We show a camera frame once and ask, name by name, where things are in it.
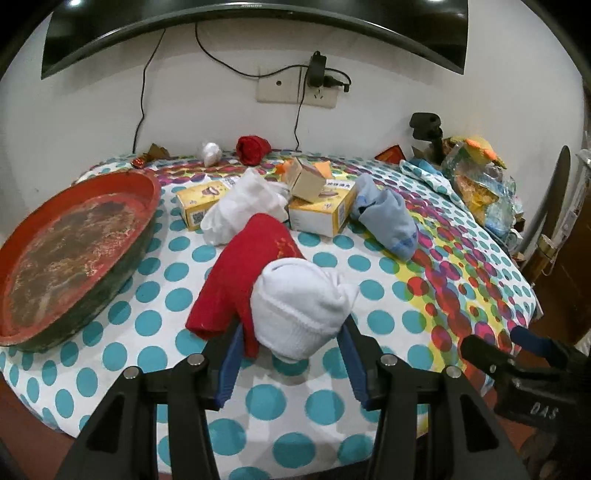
wall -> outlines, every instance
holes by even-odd
[[[400,143],[408,154],[408,120],[417,111],[438,113],[447,135],[484,136],[508,163],[531,219],[562,145],[580,148],[581,78],[521,1],[470,0],[469,6],[464,76],[378,40],[303,22],[212,21],[201,27],[202,42],[249,72],[302,63],[318,49],[328,66],[350,74],[351,91],[339,96],[335,110],[303,108],[303,150],[373,157]],[[0,82],[4,235],[85,168],[131,150],[142,68],[159,35],[118,44],[41,81],[47,25],[37,28]],[[157,142],[173,154],[190,154],[203,139],[233,148],[250,133],[274,147],[293,147],[297,107],[256,103],[255,88],[208,59],[192,25],[169,29],[148,71],[139,149]]]

blue sock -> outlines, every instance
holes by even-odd
[[[390,189],[379,190],[367,173],[360,175],[355,185],[357,198],[351,217],[400,260],[410,260],[417,249],[418,230],[404,199]]]

cardboard box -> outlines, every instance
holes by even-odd
[[[306,160],[295,158],[285,173],[285,183],[294,197],[308,202],[317,202],[326,179],[314,165]]]
[[[224,177],[179,190],[178,203],[187,228],[197,230],[201,226],[205,213],[235,185],[239,178]]]
[[[335,236],[348,217],[356,196],[354,181],[326,180],[316,202],[309,203],[299,198],[291,201],[291,229]]]

metal screw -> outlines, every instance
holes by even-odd
[[[138,367],[127,367],[123,370],[123,376],[127,380],[132,380],[139,375],[139,368]]]
[[[452,378],[460,378],[462,376],[462,370],[460,370],[458,367],[454,367],[453,365],[447,367],[445,369],[445,373],[448,377]]]
[[[200,353],[193,353],[187,357],[187,363],[194,367],[201,365],[205,361],[205,357]]]
[[[396,355],[392,355],[391,353],[387,353],[386,355],[382,355],[380,360],[384,365],[386,365],[386,367],[393,367],[398,362],[398,357]]]

television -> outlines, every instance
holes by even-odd
[[[467,0],[66,0],[53,12],[41,78],[102,48],[172,25],[231,17],[303,20],[356,31],[463,74]]]

